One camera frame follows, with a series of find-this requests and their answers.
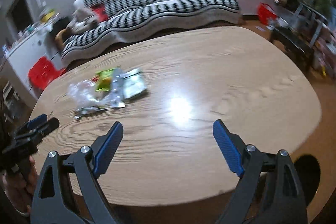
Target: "red chair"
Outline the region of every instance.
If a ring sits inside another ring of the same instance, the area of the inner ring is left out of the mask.
[[[35,87],[45,90],[47,85],[66,72],[66,69],[56,70],[54,65],[43,56],[29,70],[28,78]]]

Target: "wood grain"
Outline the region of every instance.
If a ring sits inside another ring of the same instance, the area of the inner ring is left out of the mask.
[[[123,109],[73,118],[70,83],[121,66],[143,69],[149,94]],[[212,136],[222,119],[261,151],[295,151],[318,125],[319,100],[293,62],[264,38],[241,27],[172,34],[101,56],[53,81],[31,118],[57,117],[35,156],[38,172],[50,150],[90,145],[115,121],[124,139],[99,183],[110,203],[155,206],[200,200],[232,190],[238,181]],[[76,180],[73,188],[80,193]]]

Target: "wooden armrest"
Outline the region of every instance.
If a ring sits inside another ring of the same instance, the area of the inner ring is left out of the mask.
[[[64,41],[69,38],[71,34],[70,29],[61,30],[55,37],[55,44],[58,50],[61,52],[64,49]]]

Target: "silver bolt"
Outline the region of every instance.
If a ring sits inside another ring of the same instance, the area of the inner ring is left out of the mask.
[[[288,156],[288,152],[284,149],[280,150],[280,154],[284,157]]]
[[[53,158],[56,156],[56,152],[55,151],[50,151],[48,154],[49,158]]]
[[[253,151],[255,151],[255,146],[252,145],[252,144],[248,144],[248,145],[246,146],[246,149],[247,149],[247,151],[253,152]]]
[[[81,148],[81,152],[82,152],[82,153],[87,153],[89,150],[90,150],[90,148],[89,148],[88,146],[83,146],[83,147]]]

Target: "black and white striped sofa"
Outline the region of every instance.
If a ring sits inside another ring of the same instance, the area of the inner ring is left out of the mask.
[[[193,29],[225,20],[238,23],[237,0],[76,0],[74,6],[103,4],[109,19],[65,41],[62,62],[93,58],[116,42],[138,42],[168,28]]]

